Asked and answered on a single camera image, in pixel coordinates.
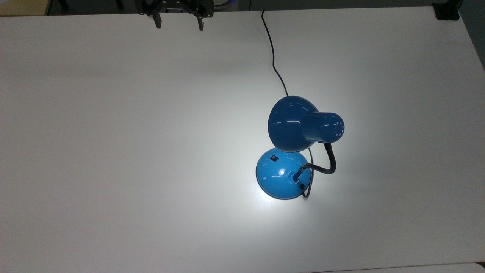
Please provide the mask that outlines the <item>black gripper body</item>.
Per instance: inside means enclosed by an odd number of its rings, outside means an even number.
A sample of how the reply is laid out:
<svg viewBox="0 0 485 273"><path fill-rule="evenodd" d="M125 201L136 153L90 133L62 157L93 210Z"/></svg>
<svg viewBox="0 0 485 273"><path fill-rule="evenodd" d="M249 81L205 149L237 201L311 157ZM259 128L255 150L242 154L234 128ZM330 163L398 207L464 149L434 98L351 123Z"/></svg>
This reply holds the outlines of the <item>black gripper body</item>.
<svg viewBox="0 0 485 273"><path fill-rule="evenodd" d="M213 16L215 4L213 0L137 0L136 9L139 14L145 14L150 18L169 10L181 11L203 19Z"/></svg>

